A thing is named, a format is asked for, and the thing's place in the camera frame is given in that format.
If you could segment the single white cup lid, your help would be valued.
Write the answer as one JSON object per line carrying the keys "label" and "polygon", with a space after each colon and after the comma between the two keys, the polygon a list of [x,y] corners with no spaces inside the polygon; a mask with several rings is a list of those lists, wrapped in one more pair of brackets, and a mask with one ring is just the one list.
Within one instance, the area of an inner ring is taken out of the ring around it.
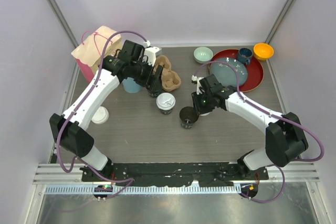
{"label": "single white cup lid", "polygon": [[156,99],[156,105],[162,104],[164,106],[175,105],[176,100],[174,95],[170,93],[161,93]]}

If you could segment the black paper coffee cup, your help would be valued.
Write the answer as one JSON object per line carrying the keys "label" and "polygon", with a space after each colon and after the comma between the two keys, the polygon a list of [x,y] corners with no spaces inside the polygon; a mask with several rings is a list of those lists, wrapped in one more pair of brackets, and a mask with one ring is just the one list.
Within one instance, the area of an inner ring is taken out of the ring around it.
{"label": "black paper coffee cup", "polygon": [[190,129],[197,122],[199,115],[193,107],[186,106],[180,110],[179,117],[181,126],[185,129]]}

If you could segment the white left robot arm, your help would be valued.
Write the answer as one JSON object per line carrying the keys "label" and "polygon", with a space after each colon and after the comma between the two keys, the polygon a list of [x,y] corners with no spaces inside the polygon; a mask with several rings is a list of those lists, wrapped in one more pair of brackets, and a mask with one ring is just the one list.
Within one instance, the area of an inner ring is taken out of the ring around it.
{"label": "white left robot arm", "polygon": [[139,60],[105,57],[93,80],[74,104],[62,115],[51,116],[49,123],[56,149],[72,152],[94,168],[93,174],[98,180],[107,181],[112,174],[111,161],[95,147],[93,137],[86,130],[103,101],[125,78],[134,79],[152,95],[158,94],[162,89],[162,69],[155,68],[155,62],[155,56],[144,56]]}

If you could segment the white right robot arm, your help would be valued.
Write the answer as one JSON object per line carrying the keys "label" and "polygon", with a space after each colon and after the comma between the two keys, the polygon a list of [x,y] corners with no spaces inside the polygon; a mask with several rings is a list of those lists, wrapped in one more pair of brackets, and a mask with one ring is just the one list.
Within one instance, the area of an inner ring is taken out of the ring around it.
{"label": "white right robot arm", "polygon": [[221,108],[247,120],[265,135],[263,148],[252,150],[238,159],[237,173],[242,179],[250,179],[262,167],[285,167],[308,149],[308,141],[294,113],[283,115],[253,103],[237,88],[222,86],[213,74],[202,78],[192,76],[192,83],[197,85],[192,93],[196,114],[203,115]]}

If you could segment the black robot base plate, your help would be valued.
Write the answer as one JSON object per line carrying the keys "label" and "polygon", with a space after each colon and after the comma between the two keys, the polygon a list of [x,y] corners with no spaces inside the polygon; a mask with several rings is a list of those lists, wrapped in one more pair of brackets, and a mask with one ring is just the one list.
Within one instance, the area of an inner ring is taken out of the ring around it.
{"label": "black robot base plate", "polygon": [[234,181],[268,180],[266,168],[248,171],[239,164],[229,162],[205,163],[108,163],[98,173],[108,179],[117,180],[124,186],[128,178],[135,187],[182,187],[197,181],[201,187],[232,185]]}

